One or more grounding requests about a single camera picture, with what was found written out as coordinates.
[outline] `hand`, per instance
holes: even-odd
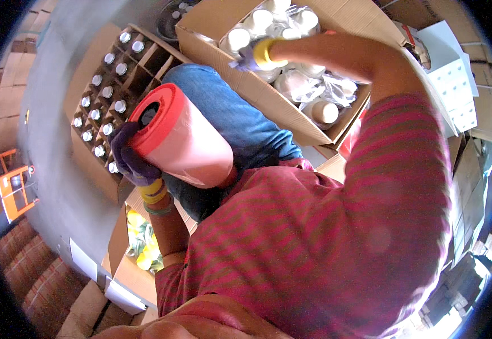
[[[248,46],[238,51],[242,60],[229,65],[237,71],[270,71],[285,66],[287,60],[275,62],[269,58],[270,47],[276,41],[277,39],[264,38],[250,42]]]
[[[109,135],[109,143],[120,173],[139,188],[147,204],[153,204],[165,197],[167,189],[161,179],[161,170],[146,162],[127,145],[139,128],[137,122],[124,123]]]

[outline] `yellow glove cuff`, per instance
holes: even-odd
[[[269,50],[272,45],[279,39],[269,38],[256,44],[253,48],[253,59],[259,68],[263,71],[270,71],[277,67],[283,67],[288,64],[287,60],[272,61],[269,57]]]
[[[142,200],[148,205],[159,202],[167,194],[167,187],[163,179],[159,178],[150,186],[138,186],[138,191],[141,194]]]

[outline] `worker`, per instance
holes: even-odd
[[[345,184],[317,173],[280,130],[214,69],[183,64],[163,82],[182,89],[226,139],[238,181],[198,189],[111,138],[138,186],[164,268],[160,318],[97,338],[378,338],[398,333],[435,287],[447,256],[450,166],[440,114],[401,51],[339,31],[267,38],[241,51],[240,71],[324,65],[372,84],[372,106]],[[191,237],[174,207],[200,221]]]

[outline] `orange cart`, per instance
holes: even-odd
[[[35,173],[35,168],[28,165],[15,168],[19,160],[17,155],[16,149],[0,154],[0,197],[9,222],[39,202],[37,198],[28,202],[25,190],[28,187],[26,182]]]

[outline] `red lid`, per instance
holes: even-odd
[[[135,108],[129,121],[138,121],[148,105],[158,102],[159,109],[150,123],[129,140],[131,147],[146,157],[172,131],[185,105],[186,96],[177,85],[164,84],[152,90]]]

